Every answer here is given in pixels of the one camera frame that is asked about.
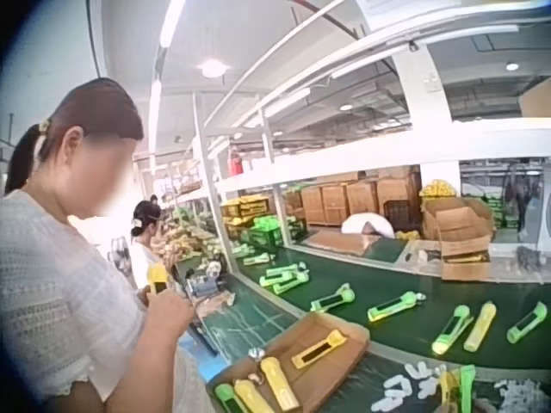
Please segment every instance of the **fire extinguisher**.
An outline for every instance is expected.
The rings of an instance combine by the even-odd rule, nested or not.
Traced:
[[[239,155],[237,149],[232,146],[228,154],[228,169],[230,170],[230,176],[235,176],[243,173],[243,159]]]

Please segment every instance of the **white ceiling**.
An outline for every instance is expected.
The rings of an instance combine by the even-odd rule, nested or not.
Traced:
[[[109,75],[127,87],[145,122],[153,62],[168,2],[169,0],[103,2],[103,37]],[[311,1],[317,7],[323,7],[329,2],[330,0]],[[380,0],[369,0],[372,15],[378,19],[371,19],[371,26],[387,21],[393,9],[398,17],[406,12],[411,13],[413,3],[416,7],[422,3],[423,7],[430,8],[437,7],[438,2],[390,0],[383,3]],[[355,0],[345,1],[330,14],[347,28],[356,30],[363,36],[367,25]],[[258,58],[294,28],[296,22],[302,22],[310,15],[310,10],[288,0],[187,0],[164,64],[158,151],[184,149],[194,135],[190,95],[185,92],[192,89],[228,90]],[[471,108],[465,109],[465,101],[474,102],[473,111],[487,103],[495,108],[515,108],[511,100],[515,96],[511,95],[516,93],[518,87],[512,88],[506,83],[496,82],[491,94],[487,91],[481,94],[486,99],[483,105],[467,92],[463,93],[463,89],[479,87],[476,83],[481,78],[499,80],[504,77],[518,77],[518,86],[526,85],[527,79],[551,76],[551,49],[548,45],[550,38],[549,26],[526,28],[520,34],[490,36],[495,50],[490,50],[487,37],[476,36],[432,45],[430,51],[445,89],[450,94],[450,102],[453,96],[454,104],[461,106],[461,110],[457,109],[458,113],[462,111],[463,114]],[[231,99],[214,118],[213,124],[230,126],[255,103],[254,93],[271,91],[279,83],[352,41],[354,38],[342,29],[325,19],[318,20],[261,66],[241,88],[241,91],[250,94],[240,94]],[[217,58],[229,65],[227,74],[218,79],[203,77],[197,66],[208,58]],[[521,65],[519,71],[507,72],[505,63],[508,61],[518,62]],[[366,122],[373,120],[374,113],[381,116],[381,110],[384,115],[385,111],[390,113],[400,105],[404,108],[401,95],[398,78],[388,67],[381,63],[376,67],[371,65],[350,73],[338,82],[333,81],[314,88],[307,100],[278,114],[273,119],[273,129],[282,129],[286,133],[298,131],[301,138],[310,135],[322,139],[324,136],[320,130],[316,130],[315,125],[327,128],[327,120],[330,119],[331,122],[359,123],[360,130],[363,130]],[[222,96],[222,93],[205,95],[206,114],[210,113]],[[389,99],[394,100],[395,107],[389,106]],[[353,114],[341,114],[338,111],[339,106],[352,101],[357,106]],[[328,137],[339,129],[333,127],[332,131]],[[181,136],[183,142],[175,143],[176,136]]]

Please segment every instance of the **overhead shelf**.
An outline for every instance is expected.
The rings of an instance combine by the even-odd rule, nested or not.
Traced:
[[[477,120],[362,139],[286,157],[217,182],[216,188],[231,192],[358,170],[508,157],[551,157],[551,119]],[[206,196],[201,188],[178,201]]]

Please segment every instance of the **seated worker in background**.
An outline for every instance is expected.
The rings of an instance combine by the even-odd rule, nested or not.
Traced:
[[[10,160],[0,206],[2,341],[46,411],[214,411],[177,346],[191,303],[169,289],[140,298],[69,223],[102,214],[143,136],[126,91],[98,78],[30,127]]]
[[[355,213],[350,215],[341,225],[343,234],[378,235],[394,238],[393,226],[378,213]]]
[[[148,200],[142,200],[136,205],[133,212],[132,225],[130,231],[132,244],[130,245],[130,259],[132,261],[132,272],[134,282],[137,288],[147,286],[147,270],[151,264],[163,262],[152,251],[152,239],[158,232],[159,220],[161,218],[161,208]],[[176,256],[169,255],[163,262],[168,273],[176,264]],[[178,289],[177,283],[172,285],[173,289]]]

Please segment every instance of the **woman's arm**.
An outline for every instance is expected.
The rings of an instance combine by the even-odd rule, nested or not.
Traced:
[[[128,370],[105,404],[90,382],[76,382],[69,395],[48,400],[46,410],[86,413],[172,411],[177,340],[193,318],[193,307],[170,290],[150,296],[150,300],[145,328]]]

